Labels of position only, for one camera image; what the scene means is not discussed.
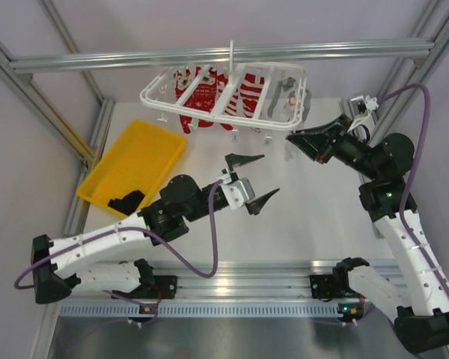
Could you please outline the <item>white plastic clip hanger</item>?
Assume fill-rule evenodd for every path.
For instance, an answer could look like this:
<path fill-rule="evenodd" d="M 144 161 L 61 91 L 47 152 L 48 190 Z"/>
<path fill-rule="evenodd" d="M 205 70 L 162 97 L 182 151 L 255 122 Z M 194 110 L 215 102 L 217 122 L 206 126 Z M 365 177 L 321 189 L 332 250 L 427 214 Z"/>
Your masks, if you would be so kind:
<path fill-rule="evenodd" d="M 194 79 L 179 99 L 175 96 L 174 74 L 179 70 L 189 68 Z M 185 107 L 188 98 L 193 94 L 201 79 L 207 74 L 209 68 L 215 67 L 218 73 L 226 72 L 228 83 L 220 97 L 218 91 L 216 102 L 210 112 Z M 242 110 L 242 100 L 239 96 L 236 116 L 224 114 L 228 101 L 242 84 L 246 73 L 261 75 L 265 78 L 262 93 L 252 118 L 247 118 Z M 142 105 L 160 110 L 165 113 L 192 117 L 191 128 L 198 125 L 198 120 L 213 123 L 228 123 L 233 127 L 248 127 L 271 131 L 290 131 L 302 122 L 303 102 L 307 85 L 307 70 L 302 65 L 287 64 L 283 62 L 251 62 L 251 63 L 219 63 L 219 64 L 181 64 L 166 66 L 139 94 Z M 267 109 L 271 102 L 277 82 L 283 77 L 291 76 L 296 80 L 294 88 L 281 94 L 271 118 Z"/>

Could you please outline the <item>black sock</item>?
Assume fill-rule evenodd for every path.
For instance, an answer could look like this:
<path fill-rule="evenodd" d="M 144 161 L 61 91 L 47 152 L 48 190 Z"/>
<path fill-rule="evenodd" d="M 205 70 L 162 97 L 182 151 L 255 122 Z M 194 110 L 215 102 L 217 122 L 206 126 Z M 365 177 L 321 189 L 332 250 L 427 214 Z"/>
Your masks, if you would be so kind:
<path fill-rule="evenodd" d="M 145 198 L 145 194 L 140 190 L 131 191 L 122 198 L 113 198 L 108 201 L 108 208 L 120 213 L 121 215 L 131 215 L 140 206 Z"/>

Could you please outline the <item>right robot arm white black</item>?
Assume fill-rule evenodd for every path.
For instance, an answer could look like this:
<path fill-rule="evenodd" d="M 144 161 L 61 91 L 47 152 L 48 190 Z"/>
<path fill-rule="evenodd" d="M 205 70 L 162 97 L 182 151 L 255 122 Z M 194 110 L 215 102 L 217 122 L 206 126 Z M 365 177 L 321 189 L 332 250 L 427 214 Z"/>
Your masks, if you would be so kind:
<path fill-rule="evenodd" d="M 368 179 L 359 191 L 361 205 L 388 243 L 406 292 L 356 257 L 333 268 L 342 296 L 359 294 L 386 315 L 403 347 L 413 355 L 449 346 L 449 282 L 421 226 L 410 194 L 417 155 L 411 139 L 391 133 L 372 147 L 355 137 L 352 121 L 341 115 L 331 123 L 291 132 L 287 140 L 322 165 L 337 159 Z"/>

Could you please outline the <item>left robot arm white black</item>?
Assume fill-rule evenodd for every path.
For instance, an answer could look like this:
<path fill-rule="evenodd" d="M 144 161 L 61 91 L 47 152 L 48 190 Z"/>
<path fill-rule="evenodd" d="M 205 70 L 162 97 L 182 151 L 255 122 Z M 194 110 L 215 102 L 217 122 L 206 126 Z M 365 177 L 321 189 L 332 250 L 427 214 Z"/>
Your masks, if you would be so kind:
<path fill-rule="evenodd" d="M 36 303 L 51 304 L 74 293 L 90 291 L 112 292 L 121 298 L 132 292 L 138 297 L 148 296 L 156 285 L 148 261 L 104 261 L 127 251 L 160 245 L 198 276 L 213 277 L 218 267 L 215 213 L 244 207 L 249 215 L 258 215 L 274 195 L 271 191 L 258 197 L 249 179 L 236 174 L 237 167 L 261 158 L 228 154 L 227 167 L 213 184 L 201 188 L 191 176 L 178 175 L 160 191 L 158 200 L 112 225 L 63 239 L 35 237 L 29 274 Z M 213 264 L 208 273 L 198 270 L 170 245 L 189 232 L 188 223 L 202 218 L 209 219 L 212 236 Z"/>

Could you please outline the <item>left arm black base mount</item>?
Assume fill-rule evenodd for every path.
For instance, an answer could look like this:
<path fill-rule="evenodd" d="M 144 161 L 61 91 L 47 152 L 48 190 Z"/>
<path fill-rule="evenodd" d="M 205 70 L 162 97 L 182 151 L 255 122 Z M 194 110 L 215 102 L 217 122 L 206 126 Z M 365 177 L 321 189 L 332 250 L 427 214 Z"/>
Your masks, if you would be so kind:
<path fill-rule="evenodd" d="M 155 275 L 154 285 L 140 285 L 133 291 L 126 293 L 114 290 L 112 293 L 129 299 L 174 299 L 177 293 L 177 276 Z"/>

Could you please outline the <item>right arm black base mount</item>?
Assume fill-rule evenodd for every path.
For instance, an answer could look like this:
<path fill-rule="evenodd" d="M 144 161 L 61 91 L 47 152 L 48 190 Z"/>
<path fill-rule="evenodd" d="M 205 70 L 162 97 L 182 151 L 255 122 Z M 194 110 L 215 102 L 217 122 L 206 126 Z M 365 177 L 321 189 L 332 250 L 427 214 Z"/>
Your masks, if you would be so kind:
<path fill-rule="evenodd" d="M 321 301 L 357 298 L 358 294 L 344 289 L 332 274 L 313 274 L 309 277 L 311 296 Z"/>

